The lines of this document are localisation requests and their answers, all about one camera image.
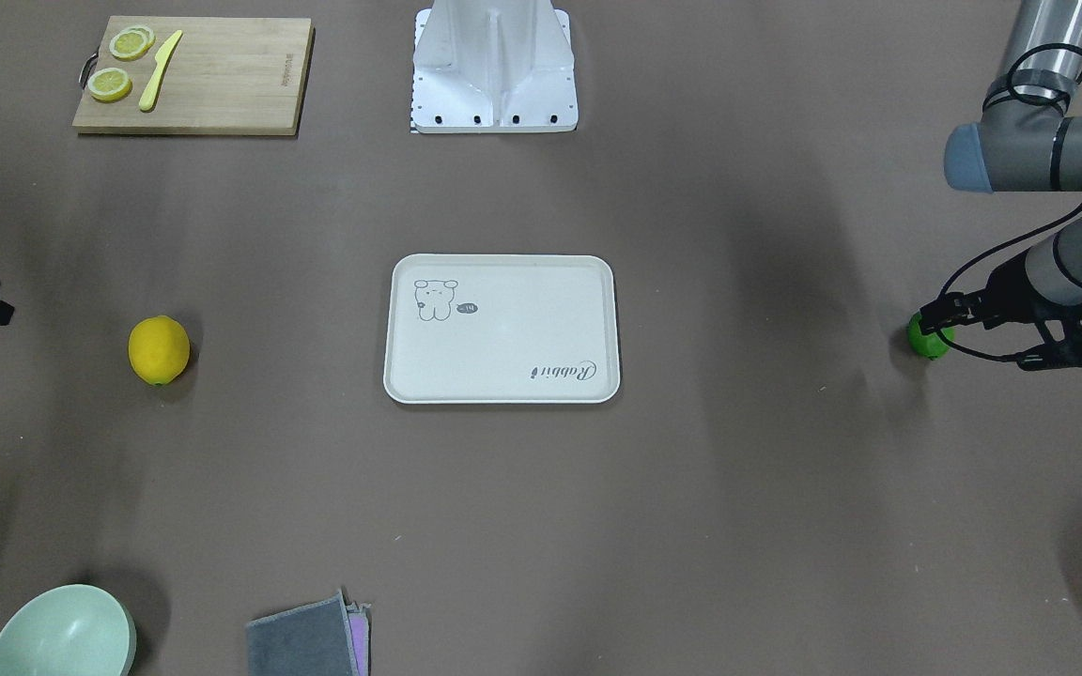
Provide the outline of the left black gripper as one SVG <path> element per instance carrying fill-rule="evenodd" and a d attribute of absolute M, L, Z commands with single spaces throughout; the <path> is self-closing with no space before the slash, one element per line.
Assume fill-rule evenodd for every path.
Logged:
<path fill-rule="evenodd" d="M 997 267 L 981 290 L 973 294 L 944 294 L 919 310 L 919 333 L 933 335 L 958 326 L 1039 324 L 1055 317 L 1050 300 L 1041 296 L 1025 267 Z"/>

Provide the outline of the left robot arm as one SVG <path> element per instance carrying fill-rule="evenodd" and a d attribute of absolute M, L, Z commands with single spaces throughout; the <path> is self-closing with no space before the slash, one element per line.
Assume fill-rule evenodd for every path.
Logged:
<path fill-rule="evenodd" d="M 946 141 L 944 173 L 965 193 L 1082 193 L 1082 1 L 1022 1 L 981 118 Z M 951 327 L 1033 324 L 1045 344 L 1082 346 L 1082 206 L 997 266 L 981 290 L 944 288 L 920 308 L 920 335 Z"/>

